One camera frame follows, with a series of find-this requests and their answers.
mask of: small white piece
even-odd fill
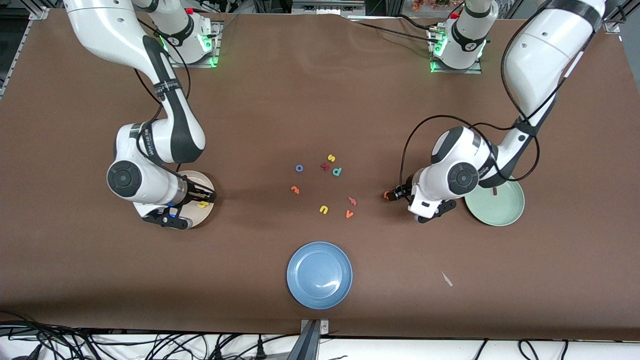
[[[449,287],[453,287],[453,282],[451,282],[451,280],[449,280],[449,278],[443,272],[440,272],[440,273],[444,277],[444,281],[446,281],[447,284],[449,284]]]

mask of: green led light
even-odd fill
[[[480,59],[480,56],[482,56],[482,51],[484,50],[485,45],[486,45],[486,40],[482,43],[482,45],[480,45],[480,51],[478,52],[479,59]]]
[[[164,51],[166,51],[168,53],[169,49],[166,48],[166,43],[164,42],[164,39],[160,38],[160,41],[162,42],[162,48],[164,49]]]
[[[447,45],[447,37],[442,37],[442,45],[440,46],[436,46],[436,48],[434,49],[433,53],[436,56],[442,56],[442,52],[444,51],[444,47]]]
[[[213,56],[209,59],[209,65],[211,65],[211,67],[218,67],[218,56]]]
[[[202,50],[204,50],[205,52],[209,52],[209,50],[211,50],[211,43],[206,36],[200,35],[198,37],[198,41],[200,42],[200,46],[202,46]]]

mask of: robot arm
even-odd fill
[[[211,19],[185,12],[179,0],[132,1],[149,14],[158,33],[173,45],[167,46],[166,50],[175,62],[194,63],[211,52],[211,43],[203,40],[206,34],[211,34]]]
[[[192,199],[212,201],[215,193],[196,189],[188,180],[156,165],[195,161],[204,150],[205,136],[167,54],[140,28],[131,2],[66,0],[65,8],[80,43],[102,59],[147,75],[167,114],[166,119],[120,128],[114,143],[115,160],[107,173],[111,191],[133,202],[143,218]],[[190,227],[188,219],[178,222],[176,227]]]
[[[447,38],[435,55],[454,69],[473,65],[480,57],[498,12],[495,0],[466,0],[460,17],[445,22]]]
[[[408,182],[412,195],[408,209],[417,220],[433,218],[443,200],[462,197],[477,185],[500,185],[503,177],[511,175],[553,107],[563,70],[578,55],[567,77],[603,13],[604,0],[551,0],[543,5],[507,49],[504,68],[507,84],[528,121],[519,118],[499,146],[465,127],[446,131],[433,147],[431,166],[418,170]]]

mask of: brown tablecloth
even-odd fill
[[[375,23],[420,35],[403,20]],[[381,198],[420,120],[512,123],[499,65],[520,24],[496,22],[482,75],[452,75],[429,72],[420,40],[338,16],[240,15],[219,66],[191,71],[207,148],[182,168],[209,174],[219,201],[206,224],[175,231],[144,223],[105,181],[118,128],[155,103],[53,10],[0,101],[0,307],[85,327],[285,333],[321,317],[347,335],[637,339],[640,97],[617,35],[596,36],[561,89],[515,224],[483,225],[459,201],[421,225]],[[414,136],[406,175],[452,126]],[[339,177],[320,168],[328,154]],[[327,311],[299,305],[285,280],[296,249],[319,240],[354,272]]]

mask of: plate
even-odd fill
[[[210,188],[211,190],[215,191],[215,189],[213,188],[213,184],[211,183],[211,180],[209,180],[209,178],[201,172],[197,172],[193,170],[183,170],[183,171],[180,171],[178,174],[186,175],[187,178],[189,178],[189,180],[193,181],[194,183],[204,185]],[[191,201],[183,205],[182,210],[180,211],[180,217],[191,219],[191,223],[192,223],[191,227],[194,227],[200,224],[201,222],[203,222],[204,219],[206,219],[209,216],[212,209],[213,209],[213,203],[210,203],[206,208],[199,208],[197,201]]]
[[[352,278],[347,255],[324,241],[302,246],[293,254],[287,268],[291,295],[300,304],[315,310],[339,304],[349,293]]]
[[[524,211],[524,192],[515,181],[507,181],[493,188],[476,188],[465,196],[465,202],[471,214],[478,220],[491,226],[507,226],[520,218]]]

